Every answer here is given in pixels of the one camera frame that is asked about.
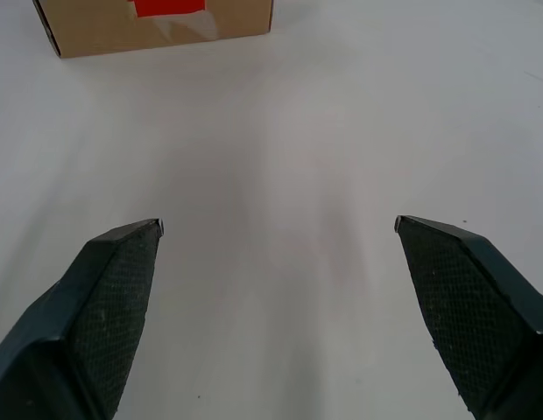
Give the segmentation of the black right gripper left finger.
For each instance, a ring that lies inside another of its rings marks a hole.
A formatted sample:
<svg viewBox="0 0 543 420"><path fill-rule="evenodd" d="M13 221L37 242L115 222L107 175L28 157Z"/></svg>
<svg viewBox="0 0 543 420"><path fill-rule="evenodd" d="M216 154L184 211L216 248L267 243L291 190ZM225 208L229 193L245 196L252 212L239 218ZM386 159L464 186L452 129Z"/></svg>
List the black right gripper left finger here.
<svg viewBox="0 0 543 420"><path fill-rule="evenodd" d="M0 420L113 420L152 289L159 219L88 241L0 343Z"/></svg>

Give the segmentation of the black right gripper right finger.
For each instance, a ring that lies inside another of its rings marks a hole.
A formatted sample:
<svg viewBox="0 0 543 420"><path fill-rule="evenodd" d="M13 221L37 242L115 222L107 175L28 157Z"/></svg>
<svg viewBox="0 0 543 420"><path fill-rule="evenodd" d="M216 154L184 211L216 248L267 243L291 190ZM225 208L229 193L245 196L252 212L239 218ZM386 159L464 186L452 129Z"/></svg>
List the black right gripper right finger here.
<svg viewBox="0 0 543 420"><path fill-rule="evenodd" d="M543 295L485 237L395 221L422 317L475 420L543 420Z"/></svg>

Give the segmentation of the red tape patch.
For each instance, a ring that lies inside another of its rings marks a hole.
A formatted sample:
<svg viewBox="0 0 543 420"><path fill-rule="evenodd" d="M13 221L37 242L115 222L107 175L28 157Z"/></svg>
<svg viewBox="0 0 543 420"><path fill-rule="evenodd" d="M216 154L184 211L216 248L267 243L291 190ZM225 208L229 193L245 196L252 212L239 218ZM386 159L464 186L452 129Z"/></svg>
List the red tape patch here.
<svg viewBox="0 0 543 420"><path fill-rule="evenodd" d="M128 0L140 18L186 16L206 10L206 0Z"/></svg>

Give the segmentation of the brown cardboard box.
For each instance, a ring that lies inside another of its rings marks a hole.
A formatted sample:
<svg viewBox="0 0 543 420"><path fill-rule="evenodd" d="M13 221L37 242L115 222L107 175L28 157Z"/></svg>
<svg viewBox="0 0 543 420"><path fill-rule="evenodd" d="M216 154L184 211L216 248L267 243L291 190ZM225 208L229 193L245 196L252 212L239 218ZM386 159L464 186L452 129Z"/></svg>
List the brown cardboard box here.
<svg viewBox="0 0 543 420"><path fill-rule="evenodd" d="M128 0L32 0L62 58L266 34L274 0L206 0L186 16L138 17Z"/></svg>

